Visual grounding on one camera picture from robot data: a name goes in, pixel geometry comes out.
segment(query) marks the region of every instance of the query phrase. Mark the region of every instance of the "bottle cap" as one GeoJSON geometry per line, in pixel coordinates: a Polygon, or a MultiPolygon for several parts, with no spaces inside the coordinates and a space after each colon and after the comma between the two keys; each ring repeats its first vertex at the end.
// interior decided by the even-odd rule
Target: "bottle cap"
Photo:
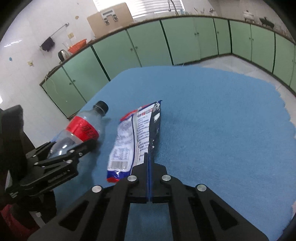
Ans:
{"type": "Polygon", "coordinates": [[[102,116],[104,116],[107,112],[108,112],[108,110],[109,110],[109,107],[108,107],[108,105],[104,102],[104,101],[99,101],[99,102],[97,102],[94,106],[93,106],[93,108],[97,111],[97,112],[99,112],[102,116]]]}

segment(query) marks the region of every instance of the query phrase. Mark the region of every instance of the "barcode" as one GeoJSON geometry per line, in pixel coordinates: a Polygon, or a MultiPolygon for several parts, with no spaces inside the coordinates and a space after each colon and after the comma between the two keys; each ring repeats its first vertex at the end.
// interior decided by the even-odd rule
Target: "barcode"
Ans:
{"type": "Polygon", "coordinates": [[[127,161],[112,161],[111,162],[111,169],[115,170],[125,170],[128,167],[127,161]]]}

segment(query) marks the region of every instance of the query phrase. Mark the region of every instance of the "cabinet door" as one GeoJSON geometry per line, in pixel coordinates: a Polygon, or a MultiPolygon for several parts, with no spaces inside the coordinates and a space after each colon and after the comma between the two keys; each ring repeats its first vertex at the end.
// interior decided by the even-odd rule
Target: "cabinet door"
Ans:
{"type": "Polygon", "coordinates": [[[142,67],[172,65],[160,22],[142,24],[128,29],[142,67]]]}
{"type": "Polygon", "coordinates": [[[295,55],[294,55],[294,70],[293,70],[293,75],[292,75],[292,79],[290,82],[290,87],[292,90],[294,90],[296,92],[296,62],[295,62],[295,55]]]}
{"type": "Polygon", "coordinates": [[[124,70],[141,67],[125,30],[95,43],[93,47],[110,79],[124,70]]]}
{"type": "Polygon", "coordinates": [[[226,19],[214,18],[219,54],[231,53],[229,26],[226,19]]]}
{"type": "Polygon", "coordinates": [[[251,25],[252,62],[272,72],[274,66],[274,32],[251,25]]]}
{"type": "Polygon", "coordinates": [[[195,30],[200,47],[200,58],[218,55],[218,46],[212,18],[194,18],[195,30]]]}
{"type": "Polygon", "coordinates": [[[200,60],[193,18],[165,19],[162,23],[174,64],[200,60]]]}
{"type": "Polygon", "coordinates": [[[276,59],[273,74],[290,84],[294,66],[294,44],[276,34],[276,59]]]}
{"type": "Polygon", "coordinates": [[[70,117],[85,105],[81,95],[70,83],[65,71],[60,68],[42,85],[66,117],[70,117]]]}
{"type": "Polygon", "coordinates": [[[109,82],[90,47],[70,59],[63,67],[86,101],[109,82]]]}
{"type": "Polygon", "coordinates": [[[251,29],[250,24],[230,21],[232,52],[247,60],[251,60],[251,29]]]}

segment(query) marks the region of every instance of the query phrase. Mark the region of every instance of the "black bracket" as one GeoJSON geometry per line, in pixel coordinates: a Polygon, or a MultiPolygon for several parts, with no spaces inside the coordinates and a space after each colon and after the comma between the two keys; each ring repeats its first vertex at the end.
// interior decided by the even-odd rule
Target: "black bracket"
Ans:
{"type": "Polygon", "coordinates": [[[96,141],[90,139],[64,155],[47,159],[53,145],[54,142],[48,142],[26,154],[27,173],[5,190],[7,204],[16,203],[23,197],[38,197],[77,176],[79,158],[93,150],[96,141]]]}
{"type": "Polygon", "coordinates": [[[147,153],[130,176],[108,188],[92,187],[28,240],[122,241],[130,204],[148,200],[169,204],[174,241],[268,240],[207,186],[183,185],[147,153]]]}

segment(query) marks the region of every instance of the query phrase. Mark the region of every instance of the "window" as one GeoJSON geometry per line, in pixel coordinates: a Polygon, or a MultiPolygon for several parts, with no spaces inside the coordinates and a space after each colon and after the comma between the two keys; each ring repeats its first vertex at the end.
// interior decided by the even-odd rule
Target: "window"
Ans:
{"type": "MultiPolygon", "coordinates": [[[[145,16],[150,13],[168,12],[168,0],[93,0],[97,10],[100,12],[105,8],[125,2],[133,18],[145,16]]],[[[173,0],[177,11],[184,10],[182,0],[173,0]]],[[[170,1],[170,9],[174,11],[174,6],[170,1]]]]}

